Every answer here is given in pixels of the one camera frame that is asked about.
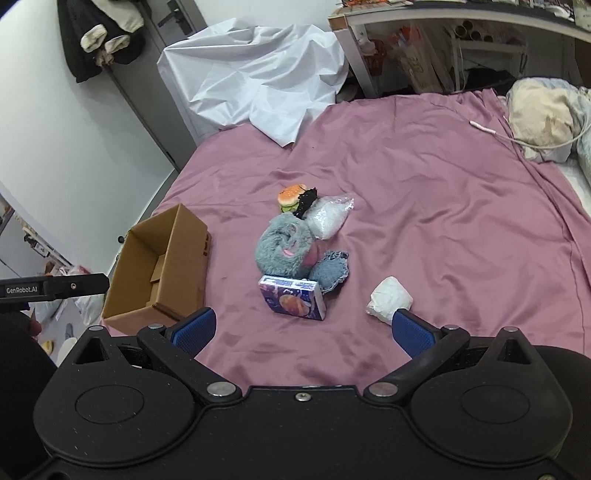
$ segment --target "cardboard box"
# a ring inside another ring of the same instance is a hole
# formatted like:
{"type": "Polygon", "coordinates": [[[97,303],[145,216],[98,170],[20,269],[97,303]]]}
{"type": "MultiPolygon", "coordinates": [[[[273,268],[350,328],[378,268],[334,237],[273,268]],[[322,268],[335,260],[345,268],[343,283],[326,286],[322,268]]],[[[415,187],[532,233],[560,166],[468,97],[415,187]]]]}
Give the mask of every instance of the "cardboard box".
{"type": "Polygon", "coordinates": [[[326,306],[318,282],[263,275],[259,288],[273,312],[324,320],[326,306]]]}
{"type": "Polygon", "coordinates": [[[103,310],[105,323],[135,335],[172,326],[203,307],[211,237],[184,205],[138,223],[119,254],[103,310]]]}

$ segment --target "door handle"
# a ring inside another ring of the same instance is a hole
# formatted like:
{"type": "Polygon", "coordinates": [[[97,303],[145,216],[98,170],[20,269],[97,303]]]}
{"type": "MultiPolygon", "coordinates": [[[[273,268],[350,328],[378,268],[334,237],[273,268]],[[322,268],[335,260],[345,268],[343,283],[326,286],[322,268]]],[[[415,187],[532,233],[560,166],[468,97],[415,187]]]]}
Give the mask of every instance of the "door handle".
{"type": "Polygon", "coordinates": [[[174,19],[174,21],[178,24],[180,29],[183,31],[185,35],[189,35],[192,32],[191,25],[184,16],[182,10],[178,7],[178,3],[176,0],[170,0],[167,2],[168,8],[170,9],[170,13],[166,15],[162,20],[158,22],[158,27],[162,27],[166,22],[174,19]]]}

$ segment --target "black jacket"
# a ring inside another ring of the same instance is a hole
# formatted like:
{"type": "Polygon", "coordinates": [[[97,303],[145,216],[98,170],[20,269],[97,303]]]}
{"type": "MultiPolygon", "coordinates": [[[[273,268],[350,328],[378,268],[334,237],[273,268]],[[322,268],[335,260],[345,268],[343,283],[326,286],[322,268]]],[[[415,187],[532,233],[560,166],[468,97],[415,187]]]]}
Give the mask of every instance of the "black jacket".
{"type": "Polygon", "coordinates": [[[141,29],[128,33],[105,15],[92,0],[57,0],[57,15],[60,23],[61,42],[66,56],[66,63],[76,82],[84,82],[98,75],[102,68],[96,64],[100,48],[86,52],[80,41],[99,25],[106,29],[103,42],[122,35],[129,35],[129,46],[113,53],[116,63],[128,64],[142,53],[145,40],[141,29]]]}

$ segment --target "metal screw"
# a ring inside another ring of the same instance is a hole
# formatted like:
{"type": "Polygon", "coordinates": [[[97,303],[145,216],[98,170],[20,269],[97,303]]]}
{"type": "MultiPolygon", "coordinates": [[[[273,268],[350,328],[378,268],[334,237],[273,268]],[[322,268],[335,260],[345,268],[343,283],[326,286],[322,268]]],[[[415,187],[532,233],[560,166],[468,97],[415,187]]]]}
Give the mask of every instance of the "metal screw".
{"type": "Polygon", "coordinates": [[[392,397],[398,393],[398,387],[390,382],[377,382],[369,386],[369,393],[376,397],[392,397]]]}
{"type": "Polygon", "coordinates": [[[299,392],[295,394],[295,399],[297,401],[310,401],[312,400],[312,395],[306,392],[299,392]]]}
{"type": "Polygon", "coordinates": [[[230,382],[214,382],[207,386],[207,393],[214,397],[228,397],[236,391],[236,385],[230,382]]]}

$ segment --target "white crumpled tissue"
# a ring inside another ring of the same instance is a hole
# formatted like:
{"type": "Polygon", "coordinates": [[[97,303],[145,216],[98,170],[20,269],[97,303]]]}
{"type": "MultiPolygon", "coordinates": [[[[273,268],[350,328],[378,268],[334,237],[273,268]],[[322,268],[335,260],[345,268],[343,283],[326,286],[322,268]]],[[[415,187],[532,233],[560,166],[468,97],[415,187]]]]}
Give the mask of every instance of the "white crumpled tissue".
{"type": "Polygon", "coordinates": [[[365,311],[382,322],[392,325],[398,309],[410,309],[413,298],[395,277],[388,277],[375,287],[365,311]]]}

